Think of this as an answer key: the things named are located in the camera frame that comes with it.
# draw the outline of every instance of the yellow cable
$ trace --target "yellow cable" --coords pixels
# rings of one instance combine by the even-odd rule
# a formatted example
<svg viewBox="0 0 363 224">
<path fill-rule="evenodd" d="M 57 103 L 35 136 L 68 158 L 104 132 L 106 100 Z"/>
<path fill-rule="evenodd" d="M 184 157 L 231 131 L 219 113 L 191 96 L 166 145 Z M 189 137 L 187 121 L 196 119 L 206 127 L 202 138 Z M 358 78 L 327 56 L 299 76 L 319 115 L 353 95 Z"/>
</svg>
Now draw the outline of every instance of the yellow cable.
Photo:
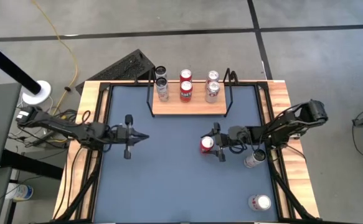
<svg viewBox="0 0 363 224">
<path fill-rule="evenodd" d="M 62 42 L 62 40 L 61 40 L 61 38 L 59 37 L 59 34 L 58 34 L 58 32 L 57 32 L 57 29 L 55 28 L 55 26 L 52 24 L 52 22 L 51 22 L 51 20 L 49 19 L 49 17 L 44 13 L 44 11 L 42 10 L 42 8 L 39 6 L 39 4 L 35 1 L 35 0 L 31 0 L 32 1 L 32 3 L 39 9 L 39 11 L 43 14 L 43 16 L 45 17 L 45 19 L 49 22 L 49 24 L 51 25 L 51 27 L 52 27 L 52 29 L 54 30 L 54 32 L 55 32 L 55 34 L 56 34 L 56 36 L 57 36 L 57 38 L 58 38 L 58 41 L 63 45 L 63 46 L 65 46 L 67 49 L 68 49 L 68 51 L 69 51 L 69 53 L 71 54 L 71 56 L 72 56 L 72 58 L 73 58 L 73 62 L 74 62 L 74 64 L 75 64 L 75 74 L 73 75 L 73 79 L 72 79 L 72 81 L 69 83 L 69 85 L 68 85 L 68 87 L 70 88 L 72 85 L 73 85 L 73 83 L 75 82 L 75 80 L 77 79 L 77 77 L 78 77 L 78 64 L 77 64 L 77 59 L 76 59 L 76 56 L 73 54 L 73 52 L 72 52 L 72 50 L 68 47 L 68 45 L 66 45 L 64 42 Z M 64 100 L 64 97 L 65 97 L 65 95 L 67 94 L 67 92 L 68 91 L 64 91 L 64 93 L 62 94 L 62 96 L 61 96 L 61 98 L 59 99 L 59 101 L 58 101 L 58 103 L 57 103 L 57 106 L 55 107 L 55 110 L 54 110 L 54 112 L 52 113 L 52 114 L 55 114 L 57 111 L 58 111 L 58 109 L 59 109 L 59 107 L 60 107 L 60 105 L 61 105 L 61 103 L 62 103 L 62 101 Z"/>
</svg>

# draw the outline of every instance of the black pole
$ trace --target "black pole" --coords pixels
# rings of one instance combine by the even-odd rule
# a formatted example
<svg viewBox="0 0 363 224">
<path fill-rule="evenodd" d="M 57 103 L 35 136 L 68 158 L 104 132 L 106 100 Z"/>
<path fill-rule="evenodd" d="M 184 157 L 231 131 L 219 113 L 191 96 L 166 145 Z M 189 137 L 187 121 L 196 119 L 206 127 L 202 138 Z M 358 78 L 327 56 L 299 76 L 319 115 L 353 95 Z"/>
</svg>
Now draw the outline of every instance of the black pole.
<svg viewBox="0 0 363 224">
<path fill-rule="evenodd" d="M 20 69 L 14 62 L 7 58 L 0 51 L 0 69 L 11 76 L 15 81 L 19 82 L 23 87 L 33 94 L 38 94 L 41 86 L 28 76 L 22 69 Z"/>
<path fill-rule="evenodd" d="M 12 167 L 17 170 L 23 170 L 57 180 L 62 178 L 62 172 L 64 171 L 62 168 L 22 156 L 18 153 L 8 151 L 7 149 L 2 151 L 0 166 Z"/>
</svg>

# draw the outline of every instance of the red soda can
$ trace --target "red soda can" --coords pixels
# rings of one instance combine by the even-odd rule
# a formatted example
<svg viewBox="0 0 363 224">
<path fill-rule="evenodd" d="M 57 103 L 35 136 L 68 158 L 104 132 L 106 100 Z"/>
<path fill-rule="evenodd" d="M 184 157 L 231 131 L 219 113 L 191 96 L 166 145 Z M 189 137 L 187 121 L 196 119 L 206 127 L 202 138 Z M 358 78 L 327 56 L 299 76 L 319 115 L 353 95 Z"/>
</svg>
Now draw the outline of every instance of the red soda can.
<svg viewBox="0 0 363 224">
<path fill-rule="evenodd" d="M 184 81 L 192 82 L 192 73 L 188 69 L 184 69 L 180 72 L 180 83 L 183 83 Z"/>
<path fill-rule="evenodd" d="M 206 136 L 200 140 L 200 152 L 202 153 L 209 152 L 213 149 L 213 146 L 214 140 L 211 137 Z"/>
<path fill-rule="evenodd" d="M 190 102 L 192 98 L 192 83 L 189 81 L 184 81 L 180 85 L 180 99 L 181 101 L 187 103 Z"/>
</svg>

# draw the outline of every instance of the soda can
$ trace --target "soda can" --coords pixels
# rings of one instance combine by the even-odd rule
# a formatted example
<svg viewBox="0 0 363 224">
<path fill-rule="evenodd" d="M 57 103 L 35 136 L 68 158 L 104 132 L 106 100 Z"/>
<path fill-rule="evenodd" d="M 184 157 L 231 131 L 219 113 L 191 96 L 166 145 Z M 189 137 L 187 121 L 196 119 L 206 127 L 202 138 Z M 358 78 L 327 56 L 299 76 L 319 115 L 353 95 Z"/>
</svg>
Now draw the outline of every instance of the soda can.
<svg viewBox="0 0 363 224">
<path fill-rule="evenodd" d="M 216 71 L 210 71 L 206 77 L 206 85 L 210 82 L 219 82 L 220 75 Z"/>
<path fill-rule="evenodd" d="M 210 82 L 206 86 L 206 102 L 215 103 L 217 101 L 217 96 L 219 95 L 220 84 L 218 82 Z"/>
<path fill-rule="evenodd" d="M 257 166 L 258 164 L 262 163 L 266 158 L 266 154 L 263 150 L 259 149 L 252 153 L 252 155 L 246 157 L 246 159 L 243 160 L 243 163 L 248 168 L 253 168 Z"/>
<path fill-rule="evenodd" d="M 214 140 L 211 137 L 203 137 L 200 140 L 200 151 L 201 152 L 209 152 L 213 149 L 214 146 Z"/>
<path fill-rule="evenodd" d="M 184 81 L 192 82 L 192 73 L 188 69 L 184 69 L 180 72 L 180 83 L 183 83 Z"/>
<path fill-rule="evenodd" d="M 249 197 L 248 203 L 253 211 L 265 211 L 271 207 L 271 200 L 266 195 L 252 195 Z"/>
<path fill-rule="evenodd" d="M 158 78 L 165 78 L 167 79 L 167 73 L 166 73 L 166 68 L 163 66 L 158 66 L 155 68 L 155 75 L 156 75 L 156 79 Z"/>
<path fill-rule="evenodd" d="M 192 83 L 189 81 L 184 81 L 180 85 L 180 99 L 181 101 L 187 103 L 190 102 L 192 98 Z"/>
<path fill-rule="evenodd" d="M 156 80 L 156 90 L 158 91 L 158 96 L 161 101 L 166 102 L 169 100 L 169 90 L 165 78 L 158 78 Z"/>
</svg>

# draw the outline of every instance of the silver soda can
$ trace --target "silver soda can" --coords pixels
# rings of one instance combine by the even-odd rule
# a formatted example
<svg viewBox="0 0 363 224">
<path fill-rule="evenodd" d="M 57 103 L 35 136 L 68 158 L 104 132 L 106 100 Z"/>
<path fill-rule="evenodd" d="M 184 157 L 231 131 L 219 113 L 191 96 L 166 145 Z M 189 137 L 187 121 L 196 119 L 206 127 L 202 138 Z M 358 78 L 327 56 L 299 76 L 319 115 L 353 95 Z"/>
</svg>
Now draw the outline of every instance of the silver soda can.
<svg viewBox="0 0 363 224">
<path fill-rule="evenodd" d="M 158 91 L 158 96 L 161 101 L 166 102 L 169 100 L 169 90 L 165 78 L 158 78 L 156 80 L 156 90 Z"/>
<path fill-rule="evenodd" d="M 215 103 L 217 101 L 220 91 L 220 84 L 218 82 L 210 82 L 206 86 L 205 100 L 208 103 Z"/>
<path fill-rule="evenodd" d="M 156 79 L 165 78 L 167 79 L 166 68 L 164 66 L 158 66 L 155 68 Z"/>
<path fill-rule="evenodd" d="M 220 75 L 216 71 L 210 71 L 206 77 L 206 85 L 210 82 L 219 82 Z"/>
<path fill-rule="evenodd" d="M 259 149 L 252 153 L 252 155 L 246 157 L 246 159 L 243 160 L 243 163 L 248 168 L 253 168 L 257 166 L 258 164 L 262 163 L 266 158 L 266 154 L 263 150 Z"/>
<path fill-rule="evenodd" d="M 249 197 L 248 203 L 253 211 L 265 211 L 271 207 L 271 200 L 266 195 L 252 195 Z"/>
</svg>

